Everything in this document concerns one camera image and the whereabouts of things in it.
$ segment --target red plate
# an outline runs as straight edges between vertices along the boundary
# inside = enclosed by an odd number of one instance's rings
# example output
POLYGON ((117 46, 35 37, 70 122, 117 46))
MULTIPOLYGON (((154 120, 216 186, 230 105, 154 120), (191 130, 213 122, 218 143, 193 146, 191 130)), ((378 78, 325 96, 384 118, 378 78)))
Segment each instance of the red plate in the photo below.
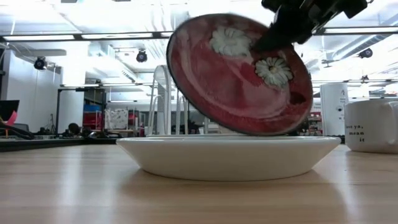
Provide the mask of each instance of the red plate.
POLYGON ((250 50, 268 28, 233 14, 184 22, 167 46, 175 84, 202 114, 236 132, 284 134, 312 106, 310 75, 292 46, 250 50))

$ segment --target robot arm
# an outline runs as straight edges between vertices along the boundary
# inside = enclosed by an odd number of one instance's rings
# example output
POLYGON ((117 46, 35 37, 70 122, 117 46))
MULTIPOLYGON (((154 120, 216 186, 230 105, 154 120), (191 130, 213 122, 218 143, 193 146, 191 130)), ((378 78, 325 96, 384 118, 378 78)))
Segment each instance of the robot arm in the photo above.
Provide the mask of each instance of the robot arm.
POLYGON ((257 51, 304 44, 341 12, 351 19, 368 6, 366 0, 262 0, 261 4, 274 12, 275 18, 255 44, 257 51))

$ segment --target white flower design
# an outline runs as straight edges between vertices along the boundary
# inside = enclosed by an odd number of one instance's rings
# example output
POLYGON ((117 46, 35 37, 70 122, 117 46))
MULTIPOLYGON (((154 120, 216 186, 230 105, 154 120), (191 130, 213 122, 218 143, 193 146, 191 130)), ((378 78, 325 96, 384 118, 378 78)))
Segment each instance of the white flower design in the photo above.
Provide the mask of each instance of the white flower design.
POLYGON ((279 88, 286 86, 287 82, 293 79, 293 73, 282 58, 266 58, 256 63, 256 73, 266 84, 279 88))
POLYGON ((250 55, 251 39, 238 29, 218 27, 217 30, 213 31, 213 37, 209 44, 215 52, 222 55, 250 55))

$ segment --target white mug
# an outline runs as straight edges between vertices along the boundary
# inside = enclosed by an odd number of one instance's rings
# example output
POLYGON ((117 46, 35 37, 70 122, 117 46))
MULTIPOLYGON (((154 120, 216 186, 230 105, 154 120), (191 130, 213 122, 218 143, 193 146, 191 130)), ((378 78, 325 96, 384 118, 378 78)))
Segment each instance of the white mug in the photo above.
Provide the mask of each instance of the white mug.
POLYGON ((347 104, 345 142, 352 151, 398 153, 398 100, 347 104))

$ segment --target wooden table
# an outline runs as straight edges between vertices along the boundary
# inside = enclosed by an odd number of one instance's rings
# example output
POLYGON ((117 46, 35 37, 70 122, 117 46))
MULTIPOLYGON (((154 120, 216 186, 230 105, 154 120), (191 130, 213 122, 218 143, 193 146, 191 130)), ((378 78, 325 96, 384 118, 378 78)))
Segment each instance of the wooden table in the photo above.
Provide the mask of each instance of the wooden table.
POLYGON ((139 170, 117 146, 0 154, 1 224, 398 223, 398 155, 340 146, 314 171, 197 182, 139 170))

